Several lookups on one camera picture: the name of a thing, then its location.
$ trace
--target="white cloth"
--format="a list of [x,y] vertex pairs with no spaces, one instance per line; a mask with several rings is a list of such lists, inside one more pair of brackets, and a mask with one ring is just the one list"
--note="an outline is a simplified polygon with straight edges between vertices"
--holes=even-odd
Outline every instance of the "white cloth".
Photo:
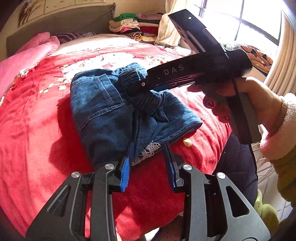
[[138,27],[138,23],[122,25],[122,26],[120,26],[120,27],[118,27],[118,28],[111,28],[111,26],[109,25],[109,29],[110,29],[110,31],[112,31],[112,32],[114,32],[114,33],[120,32],[124,27],[127,27],[127,28],[130,27],[130,28],[138,28],[138,29],[140,29],[140,28]]
[[179,44],[179,40],[181,38],[180,34],[178,33],[168,15],[174,12],[181,11],[183,9],[190,9],[192,7],[192,0],[166,0],[166,14],[161,17],[159,23],[158,36],[155,40],[156,45],[159,44],[176,47]]
[[140,22],[139,27],[157,27],[159,26],[159,24],[156,24],[156,23],[142,23]]
[[123,19],[121,21],[114,21],[114,20],[109,21],[109,25],[111,28],[118,28],[122,25],[127,25],[130,23],[135,23],[132,18]]

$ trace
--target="window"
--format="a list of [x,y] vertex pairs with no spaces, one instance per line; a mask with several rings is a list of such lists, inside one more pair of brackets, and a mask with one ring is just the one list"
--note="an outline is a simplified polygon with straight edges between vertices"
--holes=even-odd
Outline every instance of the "window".
[[281,32],[279,0],[195,0],[198,16],[221,43],[253,45],[274,57]]

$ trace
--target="pink blanket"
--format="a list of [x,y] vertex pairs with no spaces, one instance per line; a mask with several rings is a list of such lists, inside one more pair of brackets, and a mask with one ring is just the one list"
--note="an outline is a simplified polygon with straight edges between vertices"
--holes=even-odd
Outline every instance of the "pink blanket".
[[9,90],[15,76],[23,69],[30,68],[54,53],[60,43],[49,32],[33,37],[15,55],[0,62],[0,98]]

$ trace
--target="metal screw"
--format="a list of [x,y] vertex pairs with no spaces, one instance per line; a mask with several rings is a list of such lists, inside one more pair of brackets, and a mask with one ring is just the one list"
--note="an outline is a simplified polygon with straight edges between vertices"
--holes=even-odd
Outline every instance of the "metal screw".
[[112,163],[109,163],[109,164],[106,164],[106,165],[105,165],[105,168],[106,168],[107,170],[112,170],[112,169],[114,168],[114,165],[113,165]]
[[78,178],[79,176],[80,176],[80,173],[79,172],[73,172],[71,174],[71,177],[73,177],[73,178]]
[[190,170],[192,170],[192,166],[189,165],[189,164],[185,164],[185,165],[183,166],[183,169],[185,169],[185,170],[187,170],[187,171],[190,171]]
[[226,175],[223,172],[218,172],[217,177],[220,179],[224,179],[224,178],[226,178]]

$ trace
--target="green plush toy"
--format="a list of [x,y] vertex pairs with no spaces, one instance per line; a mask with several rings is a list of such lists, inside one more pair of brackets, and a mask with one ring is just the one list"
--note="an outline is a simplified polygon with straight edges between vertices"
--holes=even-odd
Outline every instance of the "green plush toy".
[[259,189],[258,196],[254,204],[254,209],[265,223],[270,235],[273,236],[279,227],[277,211],[271,205],[262,203],[262,193]]

